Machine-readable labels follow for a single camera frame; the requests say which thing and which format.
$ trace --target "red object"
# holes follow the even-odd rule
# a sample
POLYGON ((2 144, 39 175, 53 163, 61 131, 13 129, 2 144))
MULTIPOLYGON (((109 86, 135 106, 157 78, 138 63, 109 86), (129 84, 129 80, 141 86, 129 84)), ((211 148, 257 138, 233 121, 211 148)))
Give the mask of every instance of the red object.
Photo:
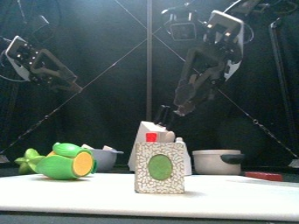
POLYGON ((158 134, 155 132, 147 132, 146 133, 146 141, 149 143, 157 142, 158 134))
POLYGON ((284 175, 260 171, 246 171, 246 177, 254 179, 266 179, 272 181, 284 181, 284 175))

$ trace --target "toy figure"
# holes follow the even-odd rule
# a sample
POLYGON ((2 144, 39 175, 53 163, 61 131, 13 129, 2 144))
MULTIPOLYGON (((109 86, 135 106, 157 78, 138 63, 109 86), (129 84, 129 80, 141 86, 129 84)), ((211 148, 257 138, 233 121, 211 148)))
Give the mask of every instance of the toy figure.
POLYGON ((98 167, 91 151, 73 143, 57 143, 47 157, 41 156, 37 150, 29 149, 25 157, 18 158, 15 162, 21 165, 21 174, 34 171, 61 180, 86 177, 98 167))

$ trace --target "white table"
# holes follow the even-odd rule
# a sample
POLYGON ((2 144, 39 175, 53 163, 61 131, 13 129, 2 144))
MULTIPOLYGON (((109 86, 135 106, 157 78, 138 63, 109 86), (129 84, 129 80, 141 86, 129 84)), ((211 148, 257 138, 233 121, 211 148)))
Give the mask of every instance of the white table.
POLYGON ((105 173, 0 178, 0 189, 2 211, 299 222, 299 184, 241 176, 189 176, 185 194, 137 193, 134 174, 105 173))

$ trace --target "pot handle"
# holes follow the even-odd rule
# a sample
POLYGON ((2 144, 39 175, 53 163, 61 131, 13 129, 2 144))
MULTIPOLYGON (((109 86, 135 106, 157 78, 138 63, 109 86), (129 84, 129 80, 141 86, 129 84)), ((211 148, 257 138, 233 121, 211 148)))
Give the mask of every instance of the pot handle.
POLYGON ((221 160, 230 165, 239 165, 245 160, 245 154, 223 154, 219 156, 221 160))
POLYGON ((111 153, 114 153, 114 154, 125 154, 125 152, 122 150, 111 150, 111 153))

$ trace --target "metal rod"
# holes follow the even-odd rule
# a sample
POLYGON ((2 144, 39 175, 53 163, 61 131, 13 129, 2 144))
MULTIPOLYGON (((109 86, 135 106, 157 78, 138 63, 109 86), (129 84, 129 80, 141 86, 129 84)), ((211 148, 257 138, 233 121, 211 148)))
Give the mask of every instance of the metal rod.
POLYGON ((270 37, 272 37, 273 48, 274 48, 276 66, 277 66, 278 79, 281 84, 281 91, 282 91, 282 96, 285 101, 285 112, 286 112, 286 121, 288 121, 289 131, 290 131, 290 138, 292 138, 294 149, 299 149, 299 145, 298 145, 299 140, 298 140, 297 130, 296 130, 296 115, 294 115, 292 100, 289 96, 285 63, 282 60, 281 45, 278 40, 278 28, 281 27, 281 25, 282 25, 282 18, 280 18, 270 25, 269 30, 270 30, 270 37))
POLYGON ((154 64, 154 42, 153 42, 153 15, 154 3, 147 0, 147 91, 146 91, 146 120, 153 121, 153 64, 154 64))

